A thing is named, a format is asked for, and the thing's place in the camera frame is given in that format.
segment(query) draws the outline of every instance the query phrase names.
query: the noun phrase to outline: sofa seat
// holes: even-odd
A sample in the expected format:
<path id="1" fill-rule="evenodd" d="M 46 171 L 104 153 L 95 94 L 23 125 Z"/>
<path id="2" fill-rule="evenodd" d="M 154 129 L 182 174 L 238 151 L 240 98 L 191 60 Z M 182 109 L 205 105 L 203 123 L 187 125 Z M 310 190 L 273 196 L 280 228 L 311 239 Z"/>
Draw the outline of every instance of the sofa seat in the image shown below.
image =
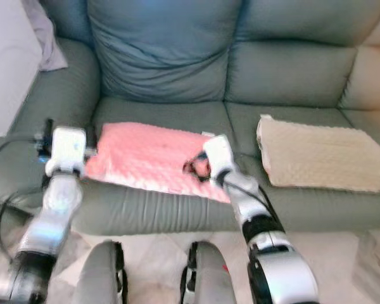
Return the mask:
<path id="1" fill-rule="evenodd" d="M 380 145 L 380 111 L 343 110 L 356 129 L 362 129 Z"/>
<path id="2" fill-rule="evenodd" d="M 260 157 L 256 131 L 262 114 L 269 114 L 274 119 L 301 124 L 352 127 L 341 112 L 334 108 L 258 106 L 238 103 L 225 105 L 234 129 L 237 149 L 243 155 Z"/>
<path id="3" fill-rule="evenodd" d="M 258 179 L 283 226 L 289 231 L 380 229 L 380 194 L 270 185 L 262 161 L 242 156 L 238 163 Z"/>
<path id="4" fill-rule="evenodd" d="M 98 132 L 107 122 L 141 122 L 195 133 L 227 134 L 232 129 L 222 102 L 155 104 L 103 98 L 94 112 Z M 237 229 L 232 206 L 195 196 L 144 191 L 88 180 L 74 221 L 88 234 L 122 235 Z"/>

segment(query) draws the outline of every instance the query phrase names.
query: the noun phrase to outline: gray robot leg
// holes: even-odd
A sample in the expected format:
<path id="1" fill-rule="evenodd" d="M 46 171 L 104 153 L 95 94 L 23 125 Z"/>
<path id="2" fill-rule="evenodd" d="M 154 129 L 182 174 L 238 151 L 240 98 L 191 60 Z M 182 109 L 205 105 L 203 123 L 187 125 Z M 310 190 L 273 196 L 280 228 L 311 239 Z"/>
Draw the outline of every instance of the gray robot leg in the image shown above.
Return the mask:
<path id="1" fill-rule="evenodd" d="M 180 283 L 180 304 L 236 304 L 225 260 L 208 242 L 191 245 Z"/>
<path id="2" fill-rule="evenodd" d="M 127 303 L 127 273 L 120 243 L 105 241 L 87 258 L 72 304 Z"/>

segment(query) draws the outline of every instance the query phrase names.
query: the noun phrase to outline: white wall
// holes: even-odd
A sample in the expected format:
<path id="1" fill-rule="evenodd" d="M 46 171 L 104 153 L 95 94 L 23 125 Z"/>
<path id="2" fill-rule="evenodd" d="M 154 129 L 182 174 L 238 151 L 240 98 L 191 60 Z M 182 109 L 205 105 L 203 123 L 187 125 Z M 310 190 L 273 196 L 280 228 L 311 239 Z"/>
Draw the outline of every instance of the white wall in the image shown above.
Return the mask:
<path id="1" fill-rule="evenodd" d="M 0 0 L 0 136 L 34 82 L 42 49 L 20 1 Z"/>

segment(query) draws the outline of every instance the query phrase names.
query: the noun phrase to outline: white robot part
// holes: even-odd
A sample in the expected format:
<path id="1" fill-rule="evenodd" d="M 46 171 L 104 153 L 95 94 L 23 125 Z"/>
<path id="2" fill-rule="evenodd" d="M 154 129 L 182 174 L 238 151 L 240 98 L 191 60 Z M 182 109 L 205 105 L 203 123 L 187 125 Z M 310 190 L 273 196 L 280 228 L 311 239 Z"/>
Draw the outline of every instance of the white robot part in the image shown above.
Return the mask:
<path id="1" fill-rule="evenodd" d="M 249 242 L 250 248 L 256 246 L 259 250 L 267 248 L 285 247 L 288 251 L 294 251 L 293 245 L 290 243 L 287 235 L 282 231 L 269 231 L 257 234 Z"/>
<path id="2" fill-rule="evenodd" d="M 207 154 L 211 168 L 211 180 L 213 185 L 217 185 L 216 179 L 223 171 L 237 171 L 238 167 L 234 162 L 231 145 L 225 135 L 211 138 L 203 145 L 204 152 Z"/>
<path id="3" fill-rule="evenodd" d="M 272 217 L 268 206 L 261 203 L 265 198 L 259 192 L 259 184 L 254 178 L 241 172 L 233 171 L 224 178 L 224 190 L 228 194 L 231 205 L 234 208 L 236 220 L 242 230 L 245 222 L 250 221 L 257 215 Z"/>
<path id="4" fill-rule="evenodd" d="M 55 170 L 84 173 L 86 133 L 82 129 L 57 127 L 53 132 L 51 159 L 45 166 L 47 176 Z"/>
<path id="5" fill-rule="evenodd" d="M 273 304 L 317 303 L 317 280 L 298 252 L 262 255 L 259 262 Z"/>

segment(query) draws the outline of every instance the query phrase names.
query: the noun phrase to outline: sofa armrest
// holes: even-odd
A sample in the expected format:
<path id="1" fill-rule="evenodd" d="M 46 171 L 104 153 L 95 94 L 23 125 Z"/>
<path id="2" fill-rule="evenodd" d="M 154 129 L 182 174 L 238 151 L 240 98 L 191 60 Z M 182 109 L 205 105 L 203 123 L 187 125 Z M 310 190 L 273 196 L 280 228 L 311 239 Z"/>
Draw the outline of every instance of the sofa armrest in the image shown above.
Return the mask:
<path id="1" fill-rule="evenodd" d="M 58 39 L 68 68 L 38 74 L 11 133 L 39 132 L 46 118 L 55 125 L 84 127 L 90 122 L 100 95 L 100 70 L 85 44 Z"/>
<path id="2" fill-rule="evenodd" d="M 69 67 L 41 72 L 35 80 L 7 138 L 34 135 L 42 130 L 47 117 L 55 125 L 84 127 L 90 120 L 100 94 L 100 71 L 94 53 L 81 42 L 59 39 Z M 38 161 L 34 145 L 14 142 L 0 152 L 0 203 L 8 196 L 41 184 L 44 164 Z M 42 194 L 22 196 L 12 202 L 34 213 L 42 204 Z"/>

